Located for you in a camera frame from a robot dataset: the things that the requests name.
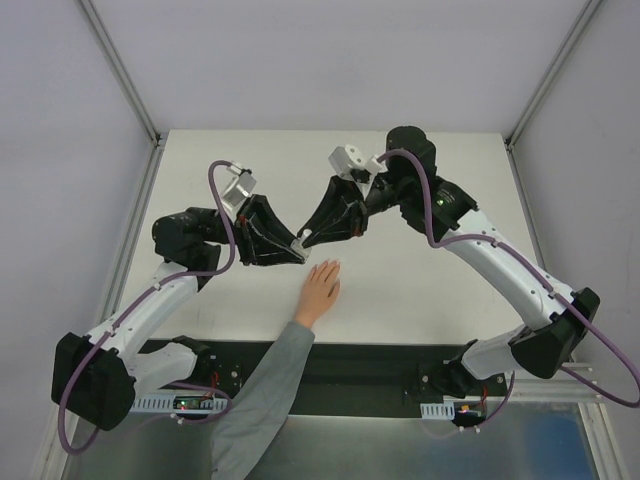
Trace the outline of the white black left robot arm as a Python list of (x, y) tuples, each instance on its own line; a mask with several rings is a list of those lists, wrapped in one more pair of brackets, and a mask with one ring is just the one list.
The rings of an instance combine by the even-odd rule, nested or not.
[(179, 306), (227, 271), (219, 263), (223, 246), (229, 246), (231, 260), (245, 265), (303, 264), (309, 234), (294, 235), (263, 195), (244, 201), (233, 218), (223, 210), (190, 207), (157, 219), (152, 239), (162, 261), (146, 289), (87, 334), (68, 333), (58, 342), (51, 397), (59, 412), (109, 431), (135, 400), (165, 385), (212, 386), (207, 345), (178, 336), (152, 353), (142, 347)]

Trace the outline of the grey sleeved forearm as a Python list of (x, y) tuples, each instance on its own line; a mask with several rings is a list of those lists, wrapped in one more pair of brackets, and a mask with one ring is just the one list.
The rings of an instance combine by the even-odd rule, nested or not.
[(284, 425), (296, 398), (315, 335), (288, 323), (270, 346), (229, 413), (213, 428), (211, 477), (244, 479)]

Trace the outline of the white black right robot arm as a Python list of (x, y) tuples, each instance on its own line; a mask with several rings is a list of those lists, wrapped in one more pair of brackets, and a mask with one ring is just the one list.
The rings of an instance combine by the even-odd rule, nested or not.
[(584, 339), (600, 305), (589, 288), (575, 290), (533, 265), (499, 233), (477, 202), (437, 173), (436, 146), (415, 126), (386, 135), (380, 157), (351, 145), (336, 148), (327, 190), (297, 238), (302, 248), (363, 235), (369, 219), (397, 207), (407, 225), (434, 248), (458, 256), (515, 309), (522, 326), (489, 340), (472, 340), (429, 370), (429, 385), (463, 398), (489, 377), (524, 370), (550, 379)]

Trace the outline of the mannequin hand with nails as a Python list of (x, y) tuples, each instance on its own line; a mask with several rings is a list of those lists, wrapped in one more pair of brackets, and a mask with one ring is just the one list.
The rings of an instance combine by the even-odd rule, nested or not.
[(338, 260), (325, 260), (312, 267), (301, 287), (294, 322), (311, 329), (333, 307), (340, 292), (340, 270)]

